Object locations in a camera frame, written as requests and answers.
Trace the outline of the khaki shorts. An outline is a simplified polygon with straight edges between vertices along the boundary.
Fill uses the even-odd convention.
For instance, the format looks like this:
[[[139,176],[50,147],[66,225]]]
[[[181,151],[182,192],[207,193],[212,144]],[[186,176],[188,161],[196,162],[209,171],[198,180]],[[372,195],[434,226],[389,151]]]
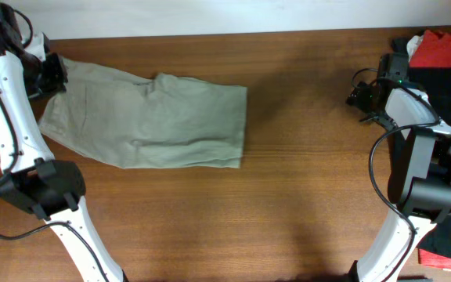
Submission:
[[[38,122],[44,136],[123,169],[240,167],[247,88],[64,63],[66,90],[48,101]]]

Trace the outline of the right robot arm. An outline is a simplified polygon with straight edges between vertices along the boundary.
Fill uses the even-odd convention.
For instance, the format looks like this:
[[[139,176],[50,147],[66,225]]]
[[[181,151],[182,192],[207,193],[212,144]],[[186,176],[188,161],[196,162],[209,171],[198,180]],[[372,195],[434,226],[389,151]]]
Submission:
[[[451,216],[451,68],[409,66],[405,53],[381,57],[376,78],[353,85],[346,102],[392,138],[391,174],[379,198],[388,214],[368,252],[353,262],[348,281],[397,281],[415,247]]]

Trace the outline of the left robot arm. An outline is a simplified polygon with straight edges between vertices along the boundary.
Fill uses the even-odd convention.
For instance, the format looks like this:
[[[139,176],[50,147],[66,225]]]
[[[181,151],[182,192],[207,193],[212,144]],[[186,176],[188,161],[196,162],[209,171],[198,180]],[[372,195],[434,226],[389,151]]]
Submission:
[[[89,217],[85,181],[72,161],[58,161],[44,141],[30,101],[62,92],[67,71],[43,33],[24,38],[18,19],[0,2],[0,199],[44,225],[1,240],[20,240],[51,229],[85,281],[125,281]]]

